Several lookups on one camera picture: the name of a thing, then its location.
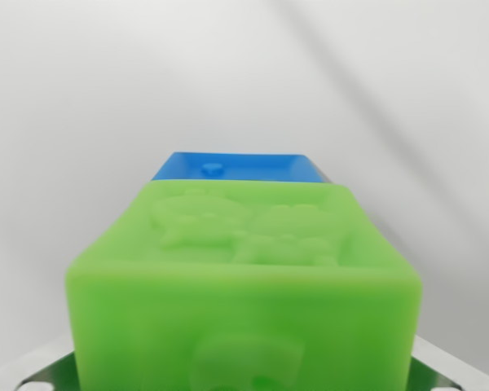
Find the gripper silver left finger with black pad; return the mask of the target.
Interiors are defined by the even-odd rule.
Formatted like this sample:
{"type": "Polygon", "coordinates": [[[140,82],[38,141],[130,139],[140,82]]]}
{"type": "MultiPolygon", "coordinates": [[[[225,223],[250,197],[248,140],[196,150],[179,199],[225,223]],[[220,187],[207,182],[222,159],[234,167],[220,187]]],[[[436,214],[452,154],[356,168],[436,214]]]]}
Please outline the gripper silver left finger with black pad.
{"type": "Polygon", "coordinates": [[[70,337],[59,337],[0,367],[0,390],[79,390],[70,337]]]}

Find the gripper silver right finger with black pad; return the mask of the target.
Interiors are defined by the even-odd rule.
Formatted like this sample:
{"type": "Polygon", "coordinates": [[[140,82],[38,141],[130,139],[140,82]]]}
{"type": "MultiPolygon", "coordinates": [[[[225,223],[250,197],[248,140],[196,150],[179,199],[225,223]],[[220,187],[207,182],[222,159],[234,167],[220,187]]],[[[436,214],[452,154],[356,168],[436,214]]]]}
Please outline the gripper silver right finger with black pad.
{"type": "Polygon", "coordinates": [[[415,336],[407,390],[489,390],[489,375],[415,336]]]}

